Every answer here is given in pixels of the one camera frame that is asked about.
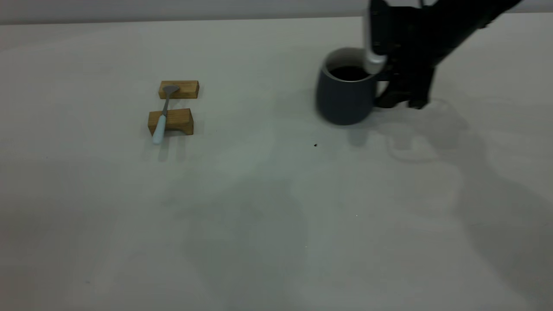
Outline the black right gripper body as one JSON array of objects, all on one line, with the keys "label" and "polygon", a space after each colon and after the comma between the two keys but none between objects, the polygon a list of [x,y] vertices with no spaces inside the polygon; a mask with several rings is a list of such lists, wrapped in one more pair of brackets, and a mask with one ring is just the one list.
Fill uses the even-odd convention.
[{"label": "black right gripper body", "polygon": [[391,6],[370,2],[370,72],[435,67],[450,54],[450,1]]}]

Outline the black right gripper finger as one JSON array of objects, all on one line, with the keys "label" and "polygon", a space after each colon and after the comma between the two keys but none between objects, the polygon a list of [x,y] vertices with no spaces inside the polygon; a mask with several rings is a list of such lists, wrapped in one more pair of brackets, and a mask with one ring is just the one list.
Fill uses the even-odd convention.
[{"label": "black right gripper finger", "polygon": [[434,80],[435,68],[425,67],[409,73],[410,98],[407,106],[413,109],[423,109],[430,102],[430,91]]},{"label": "black right gripper finger", "polygon": [[379,76],[380,82],[388,82],[384,91],[375,99],[377,108],[394,108],[402,102],[411,103],[411,79],[409,71],[388,71]]}]

